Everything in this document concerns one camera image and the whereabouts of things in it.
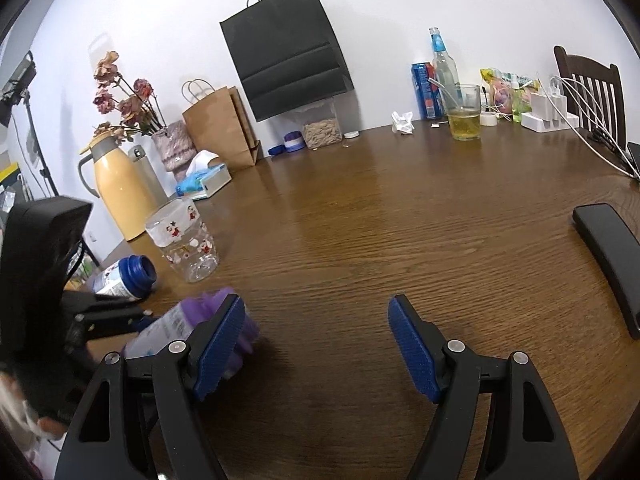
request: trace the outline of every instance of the blue bottle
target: blue bottle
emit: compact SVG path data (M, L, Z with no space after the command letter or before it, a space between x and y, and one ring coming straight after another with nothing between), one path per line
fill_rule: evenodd
M119 296L130 300L146 298L156 282L156 268L146 256L131 255L107 267L96 277L96 294Z

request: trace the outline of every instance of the table surface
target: table surface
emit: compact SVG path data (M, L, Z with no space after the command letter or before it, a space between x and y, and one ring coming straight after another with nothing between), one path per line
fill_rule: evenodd
M593 202L640 235L638 186L571 131L503 123L459 142L417 123L235 174L197 203L222 258L202 282L183 282L146 235L131 247L159 272L145 307L231 285L260 325L255 354L199 408L229 478L406 477L434 406L387 325L398 292L475 352L527 352L586 478L640 398L640 344L572 227L572 209ZM462 479L478 466L488 397Z

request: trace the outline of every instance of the purple lid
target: purple lid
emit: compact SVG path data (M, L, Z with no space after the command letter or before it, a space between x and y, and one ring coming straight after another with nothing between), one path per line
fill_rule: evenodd
M300 137L302 137L302 133L300 132L289 132L287 135L284 136L284 141L287 142L289 140L296 140L296 139L299 139Z

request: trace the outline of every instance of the drinking glass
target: drinking glass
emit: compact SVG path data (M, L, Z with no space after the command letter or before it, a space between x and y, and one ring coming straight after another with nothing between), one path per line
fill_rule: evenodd
M176 198L156 211L145 224L146 232L188 283L209 276L218 266L213 237L193 200Z
M480 137L480 87L478 85L456 85L454 100L446 103L451 135L456 140L471 140Z

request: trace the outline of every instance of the flower vase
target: flower vase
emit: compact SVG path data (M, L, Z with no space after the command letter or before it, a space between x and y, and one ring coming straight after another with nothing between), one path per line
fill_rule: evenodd
M165 170L171 171L178 182L182 181L191 159L197 153L184 121L169 124L154 133L151 138L158 149Z

